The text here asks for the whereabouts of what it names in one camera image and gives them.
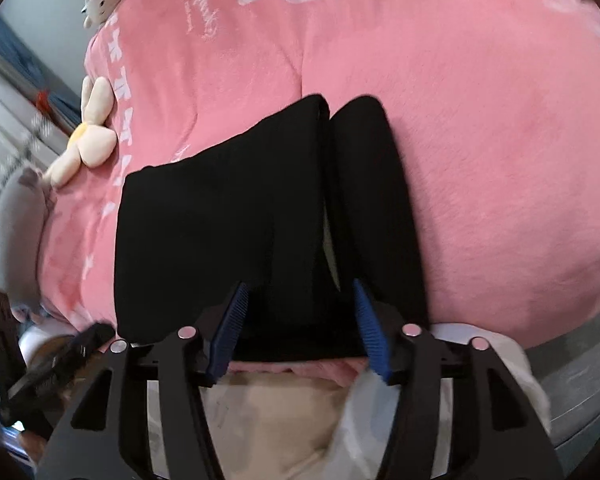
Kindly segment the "black pants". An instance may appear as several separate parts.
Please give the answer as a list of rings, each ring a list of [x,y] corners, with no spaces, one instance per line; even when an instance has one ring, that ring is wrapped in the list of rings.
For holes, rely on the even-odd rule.
[[[230,140],[129,174],[114,250],[118,334],[153,344],[248,287],[238,362],[358,358],[355,283],[427,326],[401,157],[386,112],[314,94]]]

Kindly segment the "grey plush pillow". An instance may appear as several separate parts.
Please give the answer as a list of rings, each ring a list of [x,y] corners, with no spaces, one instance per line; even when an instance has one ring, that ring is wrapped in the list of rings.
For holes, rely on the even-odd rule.
[[[38,313],[38,252],[45,222],[48,186],[42,174],[23,165],[9,177],[0,197],[0,292],[14,309]]]

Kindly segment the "cream flower plush toy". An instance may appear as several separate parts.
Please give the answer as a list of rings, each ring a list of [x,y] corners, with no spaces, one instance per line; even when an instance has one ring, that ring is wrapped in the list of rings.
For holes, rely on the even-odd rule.
[[[62,188],[83,167],[102,166],[118,144],[117,133],[106,125],[114,109],[114,90],[105,77],[86,76],[81,90],[81,122],[73,130],[65,151],[46,170],[45,181]]]

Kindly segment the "grey curtain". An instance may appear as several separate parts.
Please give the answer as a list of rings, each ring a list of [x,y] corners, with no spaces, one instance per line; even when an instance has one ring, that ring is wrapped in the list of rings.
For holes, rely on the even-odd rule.
[[[25,162],[50,166],[79,120],[78,96],[53,89],[41,62],[0,17],[0,196]]]

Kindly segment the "pink fleece blanket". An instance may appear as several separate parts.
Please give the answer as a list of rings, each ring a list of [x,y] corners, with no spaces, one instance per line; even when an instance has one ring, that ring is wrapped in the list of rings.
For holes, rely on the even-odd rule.
[[[352,289],[533,347],[600,312],[588,0],[121,0],[108,162],[54,194],[47,310],[147,344],[249,288],[239,362],[357,358]]]

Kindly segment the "grey bed frame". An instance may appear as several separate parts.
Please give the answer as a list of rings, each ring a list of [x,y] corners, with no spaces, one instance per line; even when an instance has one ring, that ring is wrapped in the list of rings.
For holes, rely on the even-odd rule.
[[[571,474],[600,440],[600,313],[527,356],[550,400],[550,440]]]

